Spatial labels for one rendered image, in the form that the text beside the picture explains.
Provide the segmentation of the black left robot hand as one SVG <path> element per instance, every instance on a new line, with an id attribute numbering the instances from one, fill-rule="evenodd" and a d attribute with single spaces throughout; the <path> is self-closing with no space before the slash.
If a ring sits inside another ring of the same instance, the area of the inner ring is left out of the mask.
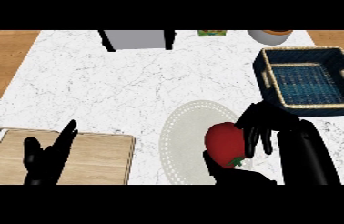
<path id="1" fill-rule="evenodd" d="M 40 142 L 34 137 L 23 140 L 25 185 L 53 186 L 57 184 L 77 135 L 77 121 L 71 120 L 53 144 L 46 148 L 40 146 Z"/>

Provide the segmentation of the grey appliance with black frame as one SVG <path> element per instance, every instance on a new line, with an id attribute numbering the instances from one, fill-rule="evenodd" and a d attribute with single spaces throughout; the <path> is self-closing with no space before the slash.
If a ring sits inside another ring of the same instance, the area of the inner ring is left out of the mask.
<path id="1" fill-rule="evenodd" d="M 173 30 L 99 30 L 102 45 L 109 52 L 122 49 L 173 49 Z"/>

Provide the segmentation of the green box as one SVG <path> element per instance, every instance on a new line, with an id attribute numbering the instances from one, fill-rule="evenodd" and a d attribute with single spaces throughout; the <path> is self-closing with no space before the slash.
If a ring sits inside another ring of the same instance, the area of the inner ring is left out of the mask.
<path id="1" fill-rule="evenodd" d="M 224 36 L 227 34 L 227 30 L 198 30 L 199 36 Z"/>

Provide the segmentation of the pale wooden cutting board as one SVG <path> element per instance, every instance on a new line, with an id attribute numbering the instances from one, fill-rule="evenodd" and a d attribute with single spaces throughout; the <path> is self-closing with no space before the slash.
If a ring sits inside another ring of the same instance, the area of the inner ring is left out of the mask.
<path id="1" fill-rule="evenodd" d="M 0 129 L 0 185 L 21 185 L 26 170 L 22 163 L 22 142 L 34 137 L 47 147 L 56 140 L 56 131 Z M 136 139 L 131 135 L 80 133 L 71 145 L 71 153 L 59 185 L 125 185 L 131 166 Z"/>

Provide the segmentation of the dark blue wicker basket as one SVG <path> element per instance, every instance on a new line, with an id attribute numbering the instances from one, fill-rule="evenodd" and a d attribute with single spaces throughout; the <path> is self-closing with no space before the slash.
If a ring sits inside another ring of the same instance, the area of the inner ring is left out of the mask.
<path id="1" fill-rule="evenodd" d="M 266 102 L 298 117 L 344 116 L 344 50 L 338 46 L 266 47 L 252 69 Z"/>

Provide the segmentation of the white oval placemat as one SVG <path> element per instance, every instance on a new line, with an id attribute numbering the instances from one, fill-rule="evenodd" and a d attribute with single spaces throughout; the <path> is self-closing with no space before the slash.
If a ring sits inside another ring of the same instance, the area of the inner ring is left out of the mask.
<path id="1" fill-rule="evenodd" d="M 159 161 L 165 177 L 174 185 L 214 185 L 202 159 L 208 128 L 235 122 L 238 116 L 217 102 L 184 103 L 170 114 L 159 134 Z"/>

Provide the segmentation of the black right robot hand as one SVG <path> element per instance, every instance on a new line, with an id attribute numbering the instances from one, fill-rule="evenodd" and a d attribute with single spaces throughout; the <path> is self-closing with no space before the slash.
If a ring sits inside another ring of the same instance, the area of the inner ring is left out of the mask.
<path id="1" fill-rule="evenodd" d="M 288 185 L 339 184 L 322 136 L 310 121 L 303 120 L 297 115 L 263 101 L 248 106 L 233 125 L 243 131 L 245 159 L 254 157 L 258 145 L 263 146 L 263 151 L 270 154 L 273 152 L 270 138 L 276 138 L 282 177 Z M 202 152 L 202 158 L 217 185 L 263 186 L 276 184 L 276 181 L 261 173 L 242 170 L 239 166 L 223 168 L 210 158 L 207 149 Z"/>

